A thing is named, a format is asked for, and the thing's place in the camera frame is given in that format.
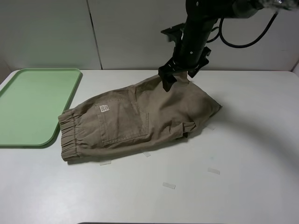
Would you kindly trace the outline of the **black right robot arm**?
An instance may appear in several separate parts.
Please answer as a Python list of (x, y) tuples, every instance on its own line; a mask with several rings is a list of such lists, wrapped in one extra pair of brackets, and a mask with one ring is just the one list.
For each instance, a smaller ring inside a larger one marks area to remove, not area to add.
[[(275, 13), (254, 41), (235, 45), (224, 38), (222, 26), (225, 19), (247, 19), (264, 8), (272, 8)], [(188, 76), (194, 77), (202, 67), (209, 63), (207, 57), (211, 50), (206, 44), (220, 38), (231, 48), (251, 47), (264, 37), (280, 9), (298, 8), (297, 0), (187, 0), (185, 2), (186, 21), (161, 31), (167, 36), (169, 42), (175, 43), (172, 57), (158, 69), (164, 90), (169, 91), (177, 81), (175, 74), (187, 72)]]

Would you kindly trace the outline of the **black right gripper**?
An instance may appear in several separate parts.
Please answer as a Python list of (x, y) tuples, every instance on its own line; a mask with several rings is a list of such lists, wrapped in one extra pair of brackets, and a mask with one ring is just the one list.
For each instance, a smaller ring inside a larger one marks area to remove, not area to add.
[(159, 68), (163, 89), (169, 92), (177, 79), (175, 73), (186, 71), (188, 76), (194, 78), (197, 73), (208, 64), (211, 50), (206, 47), (206, 42), (211, 31), (196, 32), (195, 30), (183, 31), (181, 40), (175, 44), (172, 58)]

